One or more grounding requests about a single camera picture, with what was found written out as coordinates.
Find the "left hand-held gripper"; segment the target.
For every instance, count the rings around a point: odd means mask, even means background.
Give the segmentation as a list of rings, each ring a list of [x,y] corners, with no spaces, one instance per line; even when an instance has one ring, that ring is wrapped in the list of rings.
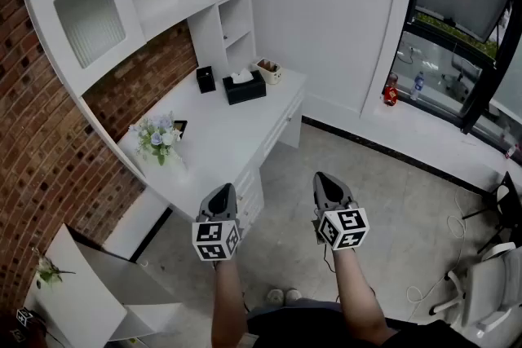
[[[192,224],[192,245],[203,262],[218,262],[230,260],[240,241],[237,193],[232,183],[226,183],[201,202]]]

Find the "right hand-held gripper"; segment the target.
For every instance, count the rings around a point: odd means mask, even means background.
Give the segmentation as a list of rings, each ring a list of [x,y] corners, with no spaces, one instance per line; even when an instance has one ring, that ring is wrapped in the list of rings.
[[[347,184],[331,174],[316,172],[313,188],[319,210],[312,224],[318,243],[333,251],[359,247],[368,235],[369,221],[365,209],[352,202]]]

